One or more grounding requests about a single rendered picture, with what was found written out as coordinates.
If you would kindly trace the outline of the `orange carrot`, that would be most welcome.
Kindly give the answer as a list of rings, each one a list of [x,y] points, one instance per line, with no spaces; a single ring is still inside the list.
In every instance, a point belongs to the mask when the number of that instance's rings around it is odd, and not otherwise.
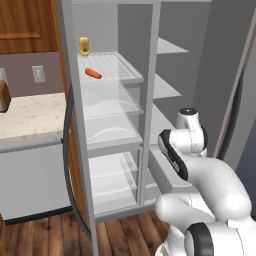
[[[90,76],[90,77],[93,77],[93,78],[96,78],[96,79],[101,79],[102,78],[102,75],[90,68],[86,68],[85,69],[85,74]]]

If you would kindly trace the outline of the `brown wooden block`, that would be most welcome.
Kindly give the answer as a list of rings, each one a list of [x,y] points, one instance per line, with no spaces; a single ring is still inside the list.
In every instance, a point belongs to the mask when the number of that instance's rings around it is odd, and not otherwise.
[[[11,103],[11,95],[4,80],[0,81],[0,112],[5,113]]]

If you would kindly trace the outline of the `yellow condiment bottle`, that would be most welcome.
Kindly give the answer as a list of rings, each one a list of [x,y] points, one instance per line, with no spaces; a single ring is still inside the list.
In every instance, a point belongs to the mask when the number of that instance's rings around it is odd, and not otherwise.
[[[80,54],[82,56],[88,56],[89,53],[90,53],[88,38],[87,37],[80,37],[79,38],[79,45],[80,45]]]

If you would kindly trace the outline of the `brown wooden cupboard door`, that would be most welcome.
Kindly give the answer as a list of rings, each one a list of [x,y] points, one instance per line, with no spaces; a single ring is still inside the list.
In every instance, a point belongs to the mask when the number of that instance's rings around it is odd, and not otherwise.
[[[55,52],[55,0],[0,0],[0,54]]]

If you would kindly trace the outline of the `clear fridge drawer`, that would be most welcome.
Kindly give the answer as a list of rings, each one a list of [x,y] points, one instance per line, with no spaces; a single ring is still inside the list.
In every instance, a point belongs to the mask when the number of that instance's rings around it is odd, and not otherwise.
[[[85,133],[89,150],[142,142],[126,115],[88,120],[85,122]]]
[[[95,204],[119,199],[137,189],[138,167],[130,152],[89,159]]]
[[[139,103],[119,81],[83,83],[81,96],[85,120],[143,112]]]

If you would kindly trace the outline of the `grey freezer drawer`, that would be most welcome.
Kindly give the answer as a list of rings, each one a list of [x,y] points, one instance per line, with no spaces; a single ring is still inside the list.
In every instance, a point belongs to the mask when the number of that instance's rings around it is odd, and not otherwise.
[[[160,191],[165,193],[197,193],[188,182],[183,181],[175,172],[166,157],[157,146],[149,149],[149,170],[156,181]]]

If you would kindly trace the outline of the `grey freezer shelf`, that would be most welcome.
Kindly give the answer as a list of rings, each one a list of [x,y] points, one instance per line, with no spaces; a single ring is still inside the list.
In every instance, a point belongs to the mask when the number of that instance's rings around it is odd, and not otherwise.
[[[155,75],[154,82],[154,99],[168,98],[168,97],[179,97],[180,93],[169,85],[159,75]]]
[[[152,119],[151,119],[151,131],[150,131],[150,144],[151,145],[157,144],[158,135],[164,129],[174,129],[174,126],[164,116],[164,114],[157,108],[157,106],[153,105]]]
[[[187,50],[173,43],[170,43],[167,40],[159,38],[158,45],[157,45],[157,53],[158,54],[187,53]]]

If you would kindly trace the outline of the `grey fridge body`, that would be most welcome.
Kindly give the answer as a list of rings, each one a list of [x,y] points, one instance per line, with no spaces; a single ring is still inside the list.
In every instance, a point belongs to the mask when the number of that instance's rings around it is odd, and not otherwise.
[[[149,167],[152,108],[156,105],[173,126],[177,112],[192,105],[201,72],[212,0],[71,0],[76,52],[79,38],[87,37],[90,53],[118,52],[144,78],[123,84],[143,112],[126,116],[142,142],[89,150],[90,158],[130,152],[138,167],[137,189],[125,197],[95,204],[95,221],[128,216],[153,204],[163,194]],[[162,38],[187,53],[158,54]],[[179,97],[154,99],[155,75],[180,93]]]

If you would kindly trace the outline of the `grey fridge door black gasket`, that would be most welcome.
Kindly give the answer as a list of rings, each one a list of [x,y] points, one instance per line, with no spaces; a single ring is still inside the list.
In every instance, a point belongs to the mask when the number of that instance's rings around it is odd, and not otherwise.
[[[256,9],[248,36],[218,157],[235,170],[256,204]]]
[[[66,187],[75,217],[80,224],[81,229],[91,241],[92,256],[99,256],[96,221],[94,216],[91,179],[88,163],[81,86],[78,71],[76,41],[73,26],[72,1],[56,0],[56,7],[68,86],[68,99],[66,103],[63,131],[63,164]],[[78,210],[71,185],[70,169],[68,166],[68,139],[70,122],[73,122],[74,126],[74,137],[76,142],[76,151],[78,154],[81,189],[84,199],[84,207],[86,209],[86,220],[83,220],[81,213]]]

